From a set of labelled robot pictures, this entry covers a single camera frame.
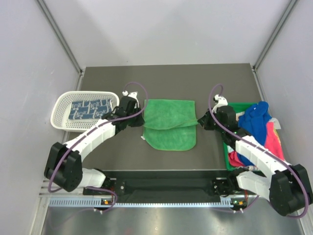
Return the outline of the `green microfiber towel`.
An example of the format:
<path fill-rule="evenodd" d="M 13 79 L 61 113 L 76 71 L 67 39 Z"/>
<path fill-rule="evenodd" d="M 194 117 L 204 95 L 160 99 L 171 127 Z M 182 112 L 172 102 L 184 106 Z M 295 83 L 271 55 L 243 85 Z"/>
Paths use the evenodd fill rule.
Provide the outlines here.
<path fill-rule="evenodd" d="M 193 100 L 145 100 L 142 139 L 161 151 L 188 151 L 197 142 L 196 106 Z"/>

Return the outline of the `blue white patterned towel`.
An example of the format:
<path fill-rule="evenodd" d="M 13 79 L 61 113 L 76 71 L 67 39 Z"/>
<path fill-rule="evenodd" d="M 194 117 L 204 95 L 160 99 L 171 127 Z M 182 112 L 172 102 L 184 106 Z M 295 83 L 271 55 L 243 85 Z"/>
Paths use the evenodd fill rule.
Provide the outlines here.
<path fill-rule="evenodd" d="M 69 120 L 100 119 L 112 111 L 112 99 L 83 100 L 71 103 Z"/>

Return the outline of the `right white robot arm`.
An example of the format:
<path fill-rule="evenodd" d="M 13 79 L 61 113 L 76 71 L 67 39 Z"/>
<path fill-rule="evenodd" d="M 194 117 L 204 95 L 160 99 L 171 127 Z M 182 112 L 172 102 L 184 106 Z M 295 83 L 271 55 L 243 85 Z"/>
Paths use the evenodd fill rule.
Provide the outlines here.
<path fill-rule="evenodd" d="M 221 133 L 224 143 L 246 157 L 262 175 L 247 169 L 230 174 L 228 188 L 232 193 L 244 189 L 265 198 L 281 216 L 302 210 L 305 215 L 313 202 L 313 191 L 307 170 L 301 165 L 291 165 L 274 156 L 261 146 L 253 135 L 241 128 L 234 109 L 223 105 L 208 109 L 198 123 L 205 130 Z"/>

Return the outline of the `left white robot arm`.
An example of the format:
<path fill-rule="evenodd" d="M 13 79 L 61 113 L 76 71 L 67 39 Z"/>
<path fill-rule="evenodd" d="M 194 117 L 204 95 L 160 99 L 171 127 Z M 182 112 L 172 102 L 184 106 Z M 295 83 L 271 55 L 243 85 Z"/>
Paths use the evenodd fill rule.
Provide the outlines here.
<path fill-rule="evenodd" d="M 123 94 L 119 105 L 90 129 L 66 143 L 53 144 L 44 170 L 48 185 L 56 184 L 67 192 L 84 187 L 95 188 L 100 194 L 108 193 L 111 183 L 105 173 L 99 169 L 83 168 L 82 163 L 99 145 L 126 127 L 142 126 L 144 119 L 141 113 L 137 92 Z"/>

